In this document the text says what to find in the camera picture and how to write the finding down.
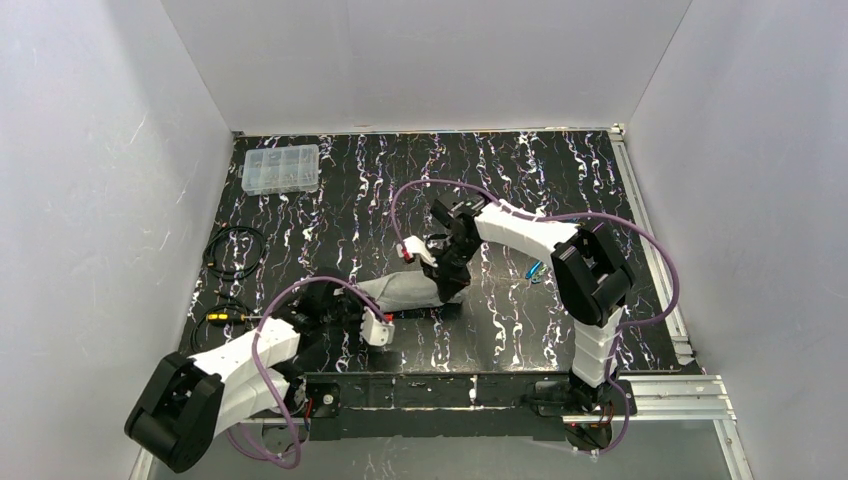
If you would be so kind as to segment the grey cloth napkin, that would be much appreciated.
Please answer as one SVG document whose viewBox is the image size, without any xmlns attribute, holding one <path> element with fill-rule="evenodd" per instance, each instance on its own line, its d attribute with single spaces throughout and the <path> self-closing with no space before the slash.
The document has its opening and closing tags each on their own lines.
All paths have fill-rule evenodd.
<svg viewBox="0 0 848 480">
<path fill-rule="evenodd" d="M 466 291 L 460 291 L 448 300 L 441 300 L 436 283 L 421 271 L 394 272 L 359 282 L 356 287 L 384 313 L 461 304 L 467 297 Z"/>
</svg>

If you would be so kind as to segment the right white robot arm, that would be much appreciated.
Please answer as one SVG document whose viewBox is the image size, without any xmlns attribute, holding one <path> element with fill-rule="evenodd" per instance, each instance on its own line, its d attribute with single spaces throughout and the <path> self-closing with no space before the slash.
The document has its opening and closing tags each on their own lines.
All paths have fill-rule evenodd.
<svg viewBox="0 0 848 480">
<path fill-rule="evenodd" d="M 616 369 L 613 341 L 635 282 L 607 226 L 544 220 L 503 201 L 462 199 L 451 192 L 434 200 L 430 213 L 448 231 L 422 264 L 440 300 L 452 299 L 469 285 L 468 264 L 484 243 L 541 262 L 552 271 L 560 301 L 574 320 L 571 387 L 587 398 L 598 397 Z"/>
</svg>

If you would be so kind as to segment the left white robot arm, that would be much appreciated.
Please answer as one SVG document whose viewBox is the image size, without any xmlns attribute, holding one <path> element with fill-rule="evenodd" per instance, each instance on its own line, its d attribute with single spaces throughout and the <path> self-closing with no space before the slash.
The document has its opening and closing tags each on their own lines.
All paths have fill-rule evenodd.
<svg viewBox="0 0 848 480">
<path fill-rule="evenodd" d="M 311 286 L 328 288 L 332 299 L 340 289 L 351 293 L 363 307 L 357 315 L 362 338 L 376 346 L 392 340 L 392 321 L 361 289 L 331 276 L 298 281 L 277 295 L 254 330 L 199 354 L 163 357 L 128 415 L 125 435 L 183 473 L 218 435 L 255 413 L 277 406 L 291 423 L 284 400 L 289 383 L 271 368 L 297 355 L 302 330 L 273 314 L 292 294 L 304 303 Z"/>
</svg>

